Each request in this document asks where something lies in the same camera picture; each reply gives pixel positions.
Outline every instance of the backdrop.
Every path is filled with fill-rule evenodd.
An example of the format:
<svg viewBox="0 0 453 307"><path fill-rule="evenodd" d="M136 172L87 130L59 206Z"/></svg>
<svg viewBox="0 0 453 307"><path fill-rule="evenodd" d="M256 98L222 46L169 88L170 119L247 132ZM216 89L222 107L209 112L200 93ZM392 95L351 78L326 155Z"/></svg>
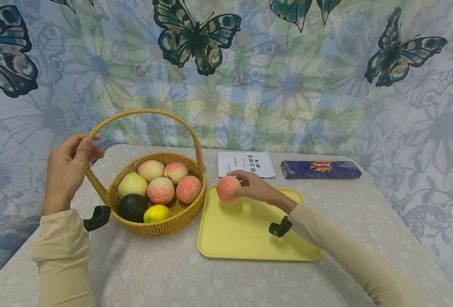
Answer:
<svg viewBox="0 0 453 307"><path fill-rule="evenodd" d="M355 159L453 283L453 0L0 0L0 268L53 146L137 107L204 148ZM151 114L101 135L192 146Z"/></svg>

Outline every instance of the avocado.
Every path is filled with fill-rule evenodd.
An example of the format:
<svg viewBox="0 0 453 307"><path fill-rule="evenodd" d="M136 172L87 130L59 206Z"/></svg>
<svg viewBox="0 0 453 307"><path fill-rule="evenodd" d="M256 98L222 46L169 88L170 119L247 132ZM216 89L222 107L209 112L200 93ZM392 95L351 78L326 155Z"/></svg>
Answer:
<svg viewBox="0 0 453 307"><path fill-rule="evenodd" d="M139 194L127 194L119 203L119 216L131 222L143 223L148 209L148 198Z"/></svg>

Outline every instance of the wicker basket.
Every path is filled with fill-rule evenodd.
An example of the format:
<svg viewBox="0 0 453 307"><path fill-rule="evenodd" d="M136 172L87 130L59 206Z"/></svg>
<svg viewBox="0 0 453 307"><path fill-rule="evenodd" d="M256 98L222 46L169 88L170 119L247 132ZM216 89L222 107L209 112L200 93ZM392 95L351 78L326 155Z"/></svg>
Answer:
<svg viewBox="0 0 453 307"><path fill-rule="evenodd" d="M128 116L137 113L157 113L162 114L165 116L172 117L173 119L180 122L182 125L185 126L190 132L190 135L193 137L194 147L195 147L195 154L197 162L193 159L189 158L188 156L184 156L178 153L173 152L158 152L149 154L146 156L142 156L139 159L135 159L125 168L123 168L119 174L113 179L110 183L109 190L107 191L106 188L102 185L102 183L95 177L93 171L88 168L87 169L87 178L90 180L91 184L97 191L100 198L103 200L104 204L110 206L112 209L112 215L121 223L123 223L127 228L132 230L137 235L145 236L145 237L163 237L171 235L172 233L178 232L179 230L186 227L188 224L192 222L192 220L197 216L199 213L201 206L204 201L204 194L206 191L206 174L204 169L204 162L202 159L201 153L201 143L197 138L196 133L194 130L180 117L162 111L162 110L154 110L154 109L136 109L136 110L127 110L121 113L117 113L114 116L111 116L98 124L88 136L93 138L97 132L108 123L112 122L113 120L119 119L123 116ZM148 160L155 160L162 162L163 164L167 165L171 162L182 162L187 165L189 170L189 175L196 176L202 183L202 190L197 199L192 204L185 204L182 201L178 200L175 196L173 200L165 204L172 214L172 216L166 220L156 223L135 223L130 222L129 220L125 220L117 214L117 209L119 207L119 196L117 193L117 187L121 183L121 180L124 178L125 175L129 174L130 172L134 171L137 172L138 167L145 161Z"/></svg>

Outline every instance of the hand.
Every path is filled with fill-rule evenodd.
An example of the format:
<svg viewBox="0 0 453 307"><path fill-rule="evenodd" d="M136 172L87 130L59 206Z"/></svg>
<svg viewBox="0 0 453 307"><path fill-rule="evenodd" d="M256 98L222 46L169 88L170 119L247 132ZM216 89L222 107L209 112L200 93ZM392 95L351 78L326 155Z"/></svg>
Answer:
<svg viewBox="0 0 453 307"><path fill-rule="evenodd" d="M237 190L229 191L230 196L245 196L253 198L254 200L264 201L269 205L278 207L287 214L290 214L297 205L294 200L273 188L270 184L266 183L254 173L246 171L230 171L226 175L236 176L237 179L240 180L242 187L248 187L237 188Z"/></svg>
<svg viewBox="0 0 453 307"><path fill-rule="evenodd" d="M85 177L88 162L104 157L86 134L74 134L56 146L47 159L46 194L42 215L68 210Z"/></svg>

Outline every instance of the plastic tray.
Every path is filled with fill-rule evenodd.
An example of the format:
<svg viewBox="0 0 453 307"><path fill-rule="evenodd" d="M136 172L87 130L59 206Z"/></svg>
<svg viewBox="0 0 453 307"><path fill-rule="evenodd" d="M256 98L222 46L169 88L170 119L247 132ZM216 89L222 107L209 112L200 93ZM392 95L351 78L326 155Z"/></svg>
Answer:
<svg viewBox="0 0 453 307"><path fill-rule="evenodd" d="M277 188L291 199L304 201L294 188ZM321 250L292 229L282 238L269 233L272 222L286 214L277 207L242 197L229 204L219 200L216 185L206 190L197 246L208 258L273 261L315 261Z"/></svg>

